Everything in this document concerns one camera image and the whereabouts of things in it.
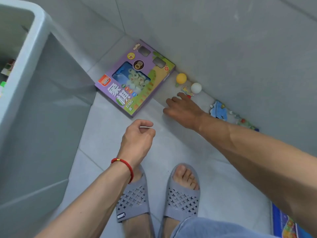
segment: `xiangqi game box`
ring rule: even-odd
[[[133,117],[174,69],[175,64],[138,41],[95,86]]]

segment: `yellow ping pong ball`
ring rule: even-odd
[[[186,82],[186,80],[187,80],[186,74],[178,74],[178,75],[176,76],[176,82],[177,82],[178,84],[183,84],[183,83]]]

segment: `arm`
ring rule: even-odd
[[[133,169],[148,153],[155,130],[147,120],[136,120],[122,138],[117,158],[126,160]],[[128,167],[114,162],[69,207],[36,238],[99,237],[119,198],[130,180]]]
[[[203,136],[253,185],[317,236],[317,158],[272,137],[213,118],[183,93],[164,113]]]

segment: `wrist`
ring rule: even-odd
[[[124,178],[129,181],[131,177],[131,172],[128,166],[125,163],[122,163],[120,161],[113,162],[110,165],[112,168],[115,168],[117,170],[118,174],[122,174]]]
[[[202,128],[203,128],[203,125],[204,125],[204,122],[206,119],[209,119],[210,118],[210,115],[207,114],[207,113],[203,113],[199,116],[196,117],[195,121],[194,121],[194,128],[193,130],[197,133],[200,133],[202,131]]]
[[[128,164],[131,166],[133,170],[139,166],[141,163],[141,159],[137,157],[133,157],[130,155],[124,155],[124,154],[118,154],[117,159],[122,159],[128,162]]]

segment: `jeans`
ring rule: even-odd
[[[240,225],[206,218],[187,218],[179,223],[171,238],[273,238]]]

